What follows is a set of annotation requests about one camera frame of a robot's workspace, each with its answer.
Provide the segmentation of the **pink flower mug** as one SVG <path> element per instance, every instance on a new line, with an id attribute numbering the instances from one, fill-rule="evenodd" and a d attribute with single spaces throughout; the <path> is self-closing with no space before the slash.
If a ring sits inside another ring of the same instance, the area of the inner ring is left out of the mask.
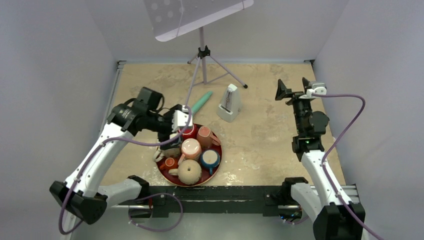
<path id="1" fill-rule="evenodd" d="M 201 126 L 197 132 L 196 139 L 203 150 L 212 146 L 220 146 L 221 141 L 213 134 L 212 130 L 207 126 Z"/>

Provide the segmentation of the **blue striped mug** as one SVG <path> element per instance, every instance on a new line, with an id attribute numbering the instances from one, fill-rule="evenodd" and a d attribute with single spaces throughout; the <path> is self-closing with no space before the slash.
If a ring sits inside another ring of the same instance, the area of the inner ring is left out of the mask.
<path id="1" fill-rule="evenodd" d="M 201 154 L 200 163 L 205 169 L 209 170 L 211 175 L 213 175 L 214 169 L 221 163 L 221 157 L 217 151 L 208 149 Z"/>

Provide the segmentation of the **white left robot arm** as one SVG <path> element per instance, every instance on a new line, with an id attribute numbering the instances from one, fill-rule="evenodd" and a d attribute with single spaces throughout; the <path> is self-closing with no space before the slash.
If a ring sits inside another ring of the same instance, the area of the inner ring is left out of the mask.
<path id="1" fill-rule="evenodd" d="M 191 109 L 176 104 L 160 114 L 165 98 L 162 93 L 142 87 L 138 96 L 112 108 L 103 130 L 80 165 L 64 181 L 54 181 L 49 191 L 61 206 L 81 222 L 92 225 L 105 211 L 125 201 L 138 205 L 149 199 L 149 183 L 136 175 L 109 186 L 101 182 L 128 143 L 150 147 L 135 141 L 143 130 L 157 133 L 154 147 L 171 147 L 182 140 L 182 131 L 193 126 Z"/>

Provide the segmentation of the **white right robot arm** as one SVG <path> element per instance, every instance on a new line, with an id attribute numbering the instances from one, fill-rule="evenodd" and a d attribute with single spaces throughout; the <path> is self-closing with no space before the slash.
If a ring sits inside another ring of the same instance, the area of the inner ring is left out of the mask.
<path id="1" fill-rule="evenodd" d="M 288 204 L 300 205 L 302 216 L 296 223 L 310 219 L 315 239 L 361 240 L 365 209 L 361 203 L 353 202 L 337 181 L 321 140 L 330 119 L 322 111 L 314 111 L 311 105 L 312 100 L 326 95 L 327 87 L 323 82 L 306 78 L 302 84 L 303 91 L 293 91 L 278 79 L 275 100 L 287 99 L 286 105 L 293 108 L 297 135 L 292 139 L 292 151 L 314 185 L 301 177 L 288 177 L 280 196 Z"/>

